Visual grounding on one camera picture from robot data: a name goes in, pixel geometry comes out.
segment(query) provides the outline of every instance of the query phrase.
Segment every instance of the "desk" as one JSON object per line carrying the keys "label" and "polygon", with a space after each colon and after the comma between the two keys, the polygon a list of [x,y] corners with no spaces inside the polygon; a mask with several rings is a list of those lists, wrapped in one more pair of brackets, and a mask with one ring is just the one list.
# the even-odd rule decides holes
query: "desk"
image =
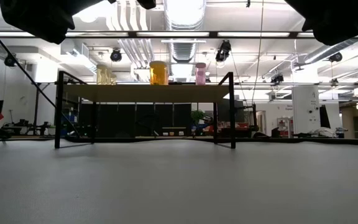
{"label": "desk", "polygon": [[[92,132],[89,143],[95,142],[96,135],[96,103],[214,103],[214,143],[217,144],[218,105],[227,94],[230,96],[231,114],[231,148],[236,148],[235,140],[235,113],[234,107],[234,75],[227,73],[218,85],[69,85],[64,82],[67,72],[60,71],[57,81],[57,111],[56,111],[56,135],[55,148],[60,148],[60,131],[62,119],[63,91],[79,96],[93,102]],[[222,85],[229,79],[229,85]]]}

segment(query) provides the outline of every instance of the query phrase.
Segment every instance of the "white wall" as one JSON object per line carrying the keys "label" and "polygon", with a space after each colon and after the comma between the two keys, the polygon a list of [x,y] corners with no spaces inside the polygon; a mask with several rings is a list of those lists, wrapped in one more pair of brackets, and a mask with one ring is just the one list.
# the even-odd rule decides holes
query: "white wall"
{"label": "white wall", "polygon": [[4,100],[0,127],[11,122],[9,110],[12,110],[14,122],[34,119],[35,87],[19,68],[9,68],[0,60],[0,100]]}

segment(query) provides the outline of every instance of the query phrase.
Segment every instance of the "orange container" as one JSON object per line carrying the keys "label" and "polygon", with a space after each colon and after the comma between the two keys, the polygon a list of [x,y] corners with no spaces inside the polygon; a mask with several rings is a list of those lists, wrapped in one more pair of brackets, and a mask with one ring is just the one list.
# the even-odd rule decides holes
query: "orange container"
{"label": "orange container", "polygon": [[150,84],[168,85],[167,64],[165,62],[150,62]]}

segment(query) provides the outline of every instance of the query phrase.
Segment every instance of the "metal beam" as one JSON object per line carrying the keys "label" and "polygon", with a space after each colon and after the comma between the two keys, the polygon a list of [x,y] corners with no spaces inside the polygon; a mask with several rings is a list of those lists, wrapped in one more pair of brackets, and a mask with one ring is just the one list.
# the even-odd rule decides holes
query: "metal beam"
{"label": "metal beam", "polygon": [[[269,39],[269,40],[293,40],[315,39],[311,32],[298,31],[69,31],[67,39]],[[0,31],[0,38],[5,39],[37,39],[32,34],[23,31]]]}

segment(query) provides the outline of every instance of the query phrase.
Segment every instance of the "wooden tabletop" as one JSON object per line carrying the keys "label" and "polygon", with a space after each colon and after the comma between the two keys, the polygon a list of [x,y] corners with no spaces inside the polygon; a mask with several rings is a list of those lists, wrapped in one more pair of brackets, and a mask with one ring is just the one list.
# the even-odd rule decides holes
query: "wooden tabletop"
{"label": "wooden tabletop", "polygon": [[65,85],[65,91],[92,102],[214,103],[229,94],[218,85]]}

